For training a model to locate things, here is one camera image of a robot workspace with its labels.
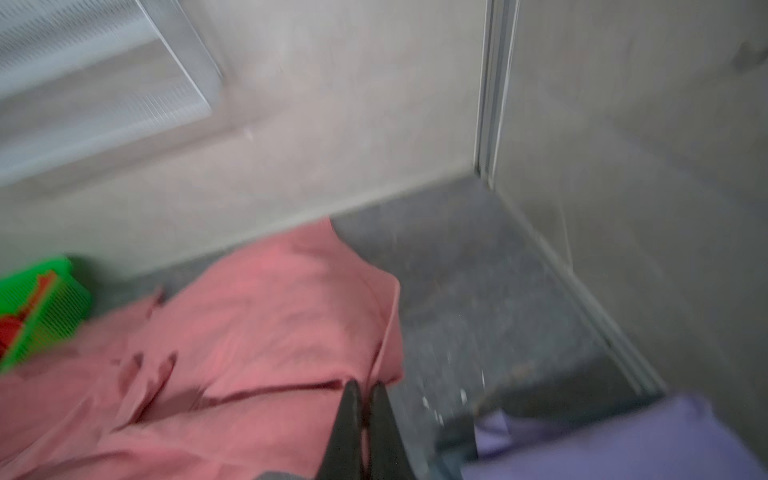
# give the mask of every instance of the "gray floor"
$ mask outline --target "gray floor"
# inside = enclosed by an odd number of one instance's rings
[[[634,396],[581,309],[474,177],[333,222],[361,257],[402,284],[406,378],[391,400],[420,478],[438,435],[473,412],[557,415]],[[158,284],[173,294],[223,254],[104,288],[95,313]]]

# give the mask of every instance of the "green plastic laundry basket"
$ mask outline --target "green plastic laundry basket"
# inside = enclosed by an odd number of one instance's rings
[[[57,276],[29,313],[22,330],[0,360],[0,372],[33,353],[72,336],[91,307],[91,294],[72,278],[72,263],[55,257],[0,280],[0,313],[16,313],[38,285],[38,274]]]

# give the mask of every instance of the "gray wall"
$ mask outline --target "gray wall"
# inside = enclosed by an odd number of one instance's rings
[[[161,136],[0,189],[0,273],[68,253],[120,280],[471,172],[485,2],[182,5],[225,88],[180,131],[220,136],[156,154]]]
[[[499,193],[768,458],[768,2],[521,0],[514,48]]]

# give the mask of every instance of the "pink garment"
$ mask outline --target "pink garment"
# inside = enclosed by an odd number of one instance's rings
[[[323,220],[0,376],[0,478],[316,474],[343,385],[402,376],[395,277]]]

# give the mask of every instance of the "lavender garment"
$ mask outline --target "lavender garment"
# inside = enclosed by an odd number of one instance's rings
[[[573,430],[496,412],[475,424],[480,460],[464,480],[768,480],[760,462],[714,417],[681,395]]]

